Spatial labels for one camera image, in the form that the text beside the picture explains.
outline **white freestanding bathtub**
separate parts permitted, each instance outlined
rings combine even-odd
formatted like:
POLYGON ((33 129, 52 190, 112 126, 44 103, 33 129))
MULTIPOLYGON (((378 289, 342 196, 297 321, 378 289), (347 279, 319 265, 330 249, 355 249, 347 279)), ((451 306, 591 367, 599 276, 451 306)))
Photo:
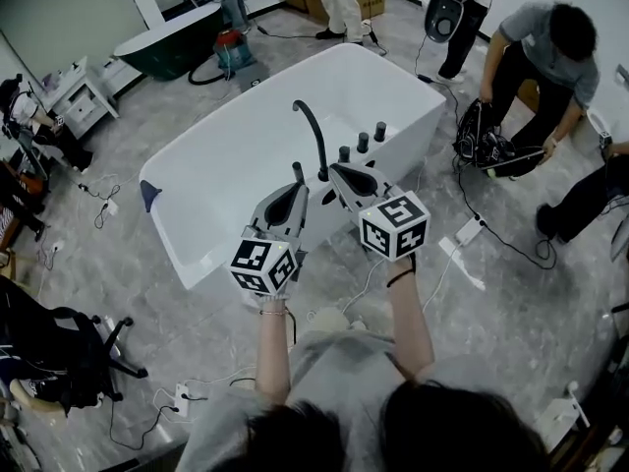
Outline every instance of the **white freestanding bathtub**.
POLYGON ((315 136, 304 114, 293 111, 296 99, 318 120, 328 163, 338 159, 339 147, 349 146, 351 162, 373 160, 393 182, 424 157, 445 103, 441 94, 393 63, 364 47, 341 44, 199 121, 140 173, 140 180, 163 190, 150 214, 186 288, 213 293, 218 279, 230 278, 222 264, 257 203, 294 182, 293 161, 302 163, 310 188, 303 248, 312 250, 349 221, 338 199, 322 204, 331 186, 316 176, 315 136), (357 153, 358 134, 372 136, 378 121, 388 125, 385 141, 370 138, 369 151, 357 153))

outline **gray marble floor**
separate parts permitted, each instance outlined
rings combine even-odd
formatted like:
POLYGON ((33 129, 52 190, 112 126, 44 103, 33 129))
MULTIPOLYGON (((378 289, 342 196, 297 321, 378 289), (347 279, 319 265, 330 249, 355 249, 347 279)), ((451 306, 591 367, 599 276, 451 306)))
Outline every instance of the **gray marble floor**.
MULTIPOLYGON (((374 19, 380 42, 389 49, 387 59, 413 71, 424 34, 423 11, 402 0, 387 0, 386 14, 374 19)), ((302 15, 284 10, 258 21, 275 34, 313 34, 319 26, 302 15)), ((251 49, 271 73, 279 72, 332 43, 299 38, 266 37, 253 30, 251 49)), ((444 58, 444 47, 429 40, 418 70, 434 75, 444 58)), ((467 81, 454 90, 459 114, 475 97, 485 51, 481 41, 467 62, 467 81)), ((428 244, 422 249, 418 281, 424 299, 432 293, 447 261, 439 241, 468 220, 469 212, 452 174, 451 143, 455 134, 454 103, 442 118, 422 172, 419 196, 432 213, 428 244)), ((88 314, 115 319, 130 315, 136 325, 123 337, 128 358, 148 368, 143 381, 119 378, 125 400, 116 406, 114 436, 133 445, 155 417, 153 395, 160 387, 170 392, 186 379, 216 380, 250 366, 256 355, 257 317, 244 306, 202 299, 187 292, 170 265, 150 217, 143 211, 135 175, 145 161, 200 118, 238 95, 235 84, 193 87, 186 79, 170 83, 144 80, 120 100, 121 119, 102 121, 87 146, 95 161, 88 183, 106 194, 115 183, 129 181, 115 197, 119 213, 102 230, 93 226, 100 202, 74 187, 57 172, 44 214, 51 227, 44 247, 65 240, 52 271, 24 266, 23 278, 41 287, 48 307, 70 306, 88 314)), ((504 133, 531 117, 517 101, 504 124, 504 133)), ((532 253, 538 238, 533 218, 541 202, 556 202, 580 178, 597 166, 570 144, 562 144, 547 165, 518 182, 491 181, 472 169, 464 182, 472 205, 495 231, 522 250, 532 253)), ((415 170, 401 185, 415 189, 415 170)), ((623 301, 627 263, 613 264, 609 241, 620 221, 615 211, 594 222, 567 247, 558 247, 552 271, 541 271, 483 232, 461 250, 466 275, 452 265, 442 288, 427 309, 436 354, 443 358, 464 353, 485 356, 501 380, 504 391, 529 420, 560 396, 566 384, 577 380, 588 386, 600 360, 614 339, 608 309, 623 301)), ((17 249, 36 250, 29 232, 17 249)), ((291 302, 298 330, 308 327, 307 313, 323 306, 342 306, 365 285, 374 257, 366 256, 351 233, 339 233, 309 254, 300 291, 291 302)), ((383 290, 384 265, 373 274, 370 291, 349 310, 350 319, 362 318, 377 332, 391 331, 390 312, 383 290)), ((191 384, 201 395, 211 386, 191 384)), ((169 403, 163 393, 157 403, 169 403)), ((198 414, 193 404, 191 417, 198 414)), ((140 453, 108 438, 111 405, 72 410, 60 417, 25 413, 23 427, 46 471, 94 471, 135 456, 148 456, 182 442, 188 424, 162 420, 146 438, 140 453)))

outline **bathtub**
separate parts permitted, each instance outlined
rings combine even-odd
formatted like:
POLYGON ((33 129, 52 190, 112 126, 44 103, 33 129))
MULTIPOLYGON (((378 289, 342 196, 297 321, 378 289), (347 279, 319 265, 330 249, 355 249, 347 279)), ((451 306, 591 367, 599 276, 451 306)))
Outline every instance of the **bathtub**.
POLYGON ((304 114, 292 109, 298 98, 318 120, 328 163, 349 146, 351 162, 373 161, 394 182, 423 159, 445 104, 440 93, 393 63, 340 44, 206 116, 140 173, 140 180, 163 190, 150 214, 186 288, 213 293, 218 279, 230 278, 222 264, 257 203, 294 182, 295 160, 311 192, 303 248, 311 251, 350 220, 338 199, 324 201, 331 185, 317 178, 315 136, 304 114), (369 151, 358 153, 358 134, 373 135, 378 121, 388 125, 385 141, 370 138, 369 151))
POLYGON ((222 28, 220 5, 210 2, 134 36, 114 56, 159 81, 172 81, 211 56, 222 28))

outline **black and white marker cube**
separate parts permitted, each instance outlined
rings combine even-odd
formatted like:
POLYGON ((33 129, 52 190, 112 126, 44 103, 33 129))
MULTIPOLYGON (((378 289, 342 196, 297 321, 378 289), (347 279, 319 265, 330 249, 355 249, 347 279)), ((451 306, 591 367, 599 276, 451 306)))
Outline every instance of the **black and white marker cube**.
POLYGON ((428 209, 409 191, 359 213, 361 242, 397 261, 424 245, 429 222, 428 209))
POLYGON ((243 238, 227 268, 245 290, 276 295, 297 263, 290 243, 243 238))

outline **black wristband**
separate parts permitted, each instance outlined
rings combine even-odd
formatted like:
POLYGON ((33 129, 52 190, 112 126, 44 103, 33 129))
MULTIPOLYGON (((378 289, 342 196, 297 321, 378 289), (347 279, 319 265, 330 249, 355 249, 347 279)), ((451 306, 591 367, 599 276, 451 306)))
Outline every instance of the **black wristband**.
POLYGON ((389 288, 393 283, 395 283, 402 276, 406 276, 409 272, 415 273, 413 269, 406 269, 404 272, 400 272, 397 276, 393 276, 391 280, 386 284, 386 288, 389 288))

